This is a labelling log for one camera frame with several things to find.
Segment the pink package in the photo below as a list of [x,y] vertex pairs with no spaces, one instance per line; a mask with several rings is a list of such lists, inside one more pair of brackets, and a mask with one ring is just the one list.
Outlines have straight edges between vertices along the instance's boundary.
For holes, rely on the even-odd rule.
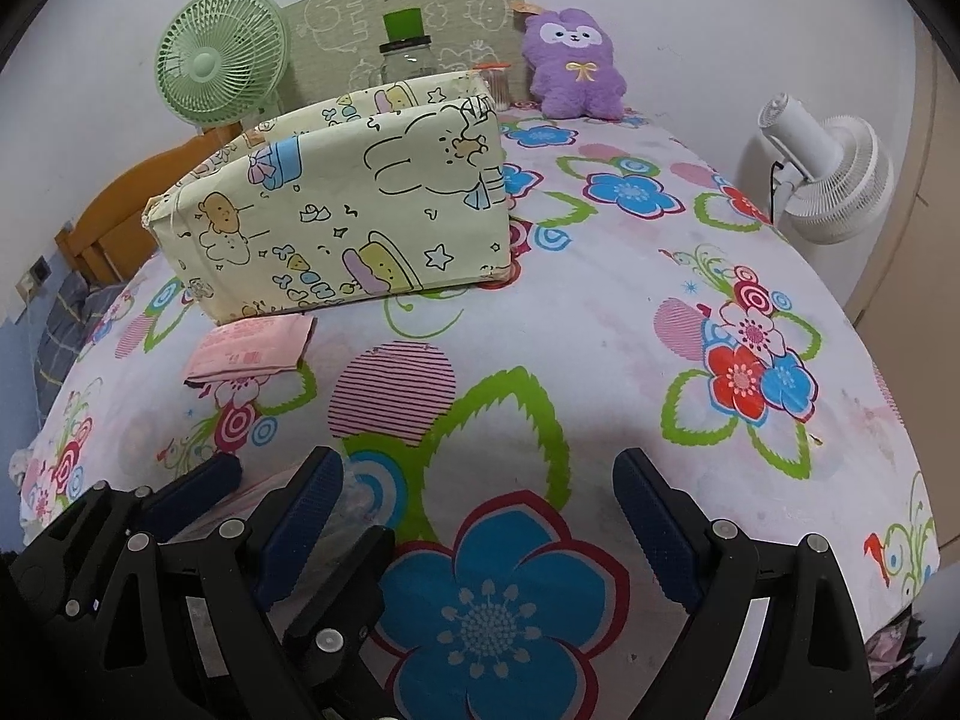
[[294,370],[304,354],[314,319],[303,314],[281,314],[214,327],[191,355],[184,379],[203,383]]

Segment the blue gripper pad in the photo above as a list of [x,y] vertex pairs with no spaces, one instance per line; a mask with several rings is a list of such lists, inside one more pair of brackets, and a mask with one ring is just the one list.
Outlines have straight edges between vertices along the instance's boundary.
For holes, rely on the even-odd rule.
[[[696,551],[661,498],[662,494],[675,493],[675,490],[666,485],[645,455],[640,453],[642,457],[637,458],[635,453],[640,450],[628,449],[613,461],[613,494],[664,595],[682,604],[687,614],[693,614],[704,598],[700,586],[700,563]],[[651,471],[656,474],[655,479],[648,478]]]
[[253,600],[258,608],[270,610],[293,592],[343,486],[340,455],[318,446],[286,487],[267,493],[251,514],[247,546],[256,552]]
[[239,488],[242,474],[239,460],[219,452],[151,495],[144,503],[137,529],[151,533],[157,541],[170,541]]

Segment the white wall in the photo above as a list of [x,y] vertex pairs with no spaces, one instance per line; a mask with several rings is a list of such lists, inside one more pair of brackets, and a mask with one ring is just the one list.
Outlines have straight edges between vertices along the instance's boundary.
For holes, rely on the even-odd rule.
[[[151,71],[186,1],[51,0],[0,74],[0,295],[114,176],[192,134]],[[592,11],[616,40],[628,103],[757,199],[770,161],[755,117],[781,90],[819,116],[870,119],[902,160],[914,84],[904,0],[530,1]],[[843,301],[871,246],[808,256]]]

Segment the plush toy eye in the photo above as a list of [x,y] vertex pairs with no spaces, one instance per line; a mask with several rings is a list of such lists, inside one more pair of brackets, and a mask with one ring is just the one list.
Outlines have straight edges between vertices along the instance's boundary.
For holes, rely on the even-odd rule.
[[545,43],[561,43],[566,37],[566,27],[561,23],[548,22],[541,27],[541,40]]
[[598,46],[603,43],[603,35],[600,34],[600,30],[594,29],[592,26],[578,26],[577,34],[590,45]]

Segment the floral tablecloth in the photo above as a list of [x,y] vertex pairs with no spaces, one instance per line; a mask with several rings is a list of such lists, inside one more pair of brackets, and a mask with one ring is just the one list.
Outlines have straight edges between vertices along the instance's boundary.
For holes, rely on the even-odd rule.
[[510,283],[321,310],[296,372],[186,388],[212,324],[152,259],[35,442],[27,526],[98,479],[159,488],[216,449],[245,468],[217,514],[242,513],[331,445],[344,507],[397,531],[364,658],[411,720],[616,720],[685,619],[613,498],[613,458],[638,445],[708,517],[823,533],[863,634],[885,624],[936,570],[933,522],[889,391],[814,272],[636,114],[512,109],[501,131]]

